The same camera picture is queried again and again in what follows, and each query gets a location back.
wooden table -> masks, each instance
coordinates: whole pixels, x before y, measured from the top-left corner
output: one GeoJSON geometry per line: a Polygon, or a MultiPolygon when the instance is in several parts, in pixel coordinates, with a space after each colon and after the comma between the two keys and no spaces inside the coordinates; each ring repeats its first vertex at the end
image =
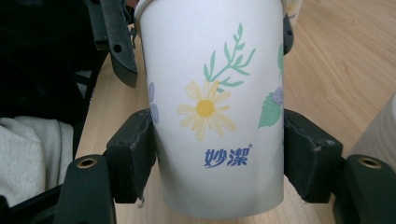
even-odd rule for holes
{"type": "MultiPolygon", "coordinates": [[[[304,0],[294,45],[285,56],[285,107],[306,116],[344,144],[344,156],[396,92],[396,2],[304,0]]],[[[135,111],[147,108],[140,46],[138,84],[122,84],[107,58],[92,98],[78,157],[102,154],[106,143],[135,111]]],[[[163,204],[158,166],[145,189],[146,203],[117,204],[118,223],[334,223],[332,200],[310,204],[285,178],[285,199],[275,209],[238,219],[186,217],[163,204]]]]}

white paper cup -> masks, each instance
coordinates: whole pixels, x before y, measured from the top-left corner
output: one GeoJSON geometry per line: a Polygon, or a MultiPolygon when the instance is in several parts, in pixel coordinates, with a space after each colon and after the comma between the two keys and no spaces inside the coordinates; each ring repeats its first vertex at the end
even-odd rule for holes
{"type": "Polygon", "coordinates": [[[303,0],[287,0],[287,12],[291,26],[296,25],[302,4],[303,0]]]}
{"type": "Polygon", "coordinates": [[[142,0],[149,101],[165,204],[244,217],[283,200],[280,0],[142,0]]]}
{"type": "Polygon", "coordinates": [[[349,154],[377,158],[396,172],[396,94],[373,119],[349,154]]]}

brass grommet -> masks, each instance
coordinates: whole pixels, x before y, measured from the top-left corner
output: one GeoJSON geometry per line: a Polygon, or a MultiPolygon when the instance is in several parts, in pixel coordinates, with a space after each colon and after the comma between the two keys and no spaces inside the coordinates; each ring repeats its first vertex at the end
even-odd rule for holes
{"type": "Polygon", "coordinates": [[[83,161],[80,161],[80,162],[77,164],[77,167],[78,167],[79,169],[87,169],[87,168],[93,167],[97,162],[98,162],[97,159],[94,159],[94,158],[87,158],[87,159],[85,159],[85,160],[83,160],[83,161]]]}
{"type": "Polygon", "coordinates": [[[379,163],[378,161],[375,161],[373,159],[370,159],[370,158],[362,157],[359,159],[359,162],[362,165],[373,168],[373,169],[381,169],[382,168],[381,163],[379,163]]]}

daisy print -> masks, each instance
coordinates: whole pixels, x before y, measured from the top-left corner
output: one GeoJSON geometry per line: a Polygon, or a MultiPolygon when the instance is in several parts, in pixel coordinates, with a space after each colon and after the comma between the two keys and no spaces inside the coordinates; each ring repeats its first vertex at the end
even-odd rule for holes
{"type": "Polygon", "coordinates": [[[231,132],[236,130],[236,126],[231,119],[223,115],[223,112],[230,107],[219,106],[224,100],[230,97],[231,93],[223,91],[218,93],[219,82],[212,83],[205,81],[204,87],[192,81],[187,87],[188,96],[194,101],[193,105],[180,105],[178,114],[186,117],[181,121],[181,127],[189,128],[195,132],[195,138],[202,141],[205,137],[205,130],[215,130],[220,136],[224,136],[224,129],[231,132]]]}

gray fabric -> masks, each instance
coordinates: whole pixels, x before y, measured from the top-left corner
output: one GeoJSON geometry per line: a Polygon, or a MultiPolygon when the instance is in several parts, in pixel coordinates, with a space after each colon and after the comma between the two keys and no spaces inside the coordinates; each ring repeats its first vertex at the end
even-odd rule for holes
{"type": "Polygon", "coordinates": [[[55,119],[0,119],[0,194],[10,206],[64,182],[73,128],[55,119]]]}

